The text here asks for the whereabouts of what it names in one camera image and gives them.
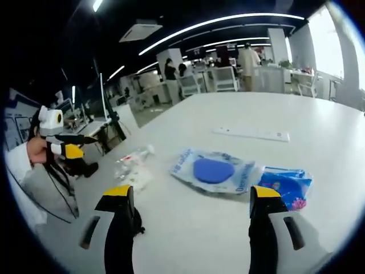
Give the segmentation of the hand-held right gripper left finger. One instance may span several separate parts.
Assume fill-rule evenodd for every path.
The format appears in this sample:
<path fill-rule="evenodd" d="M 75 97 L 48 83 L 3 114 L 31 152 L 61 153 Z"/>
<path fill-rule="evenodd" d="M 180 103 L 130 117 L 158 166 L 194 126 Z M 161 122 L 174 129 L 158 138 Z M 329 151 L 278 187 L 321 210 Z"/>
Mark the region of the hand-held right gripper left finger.
<path fill-rule="evenodd" d="M 113 217 L 107 225 L 103 260 L 106 273 L 134 273 L 132 262 L 135 235 L 133 187 L 129 184 L 108 189 L 98 201 L 96 211 Z"/>

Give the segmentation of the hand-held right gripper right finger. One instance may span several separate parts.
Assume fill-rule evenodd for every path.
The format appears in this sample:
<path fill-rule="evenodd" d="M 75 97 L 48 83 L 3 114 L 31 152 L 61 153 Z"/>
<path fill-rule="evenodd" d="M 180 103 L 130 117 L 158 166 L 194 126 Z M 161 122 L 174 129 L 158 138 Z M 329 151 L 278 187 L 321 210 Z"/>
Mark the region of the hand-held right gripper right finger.
<path fill-rule="evenodd" d="M 271 188 L 250 190 L 249 273 L 316 273 L 331 253 L 318 231 Z"/>

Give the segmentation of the person's left hand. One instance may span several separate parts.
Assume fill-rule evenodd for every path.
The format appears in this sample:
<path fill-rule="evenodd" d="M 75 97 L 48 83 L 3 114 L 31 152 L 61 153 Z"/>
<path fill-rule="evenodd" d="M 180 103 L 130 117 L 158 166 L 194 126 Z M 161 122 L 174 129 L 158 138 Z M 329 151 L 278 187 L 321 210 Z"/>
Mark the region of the person's left hand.
<path fill-rule="evenodd" d="M 34 137 L 27 142 L 27 154 L 32 164 L 43 164 L 47 160 L 47 142 L 41 137 Z"/>

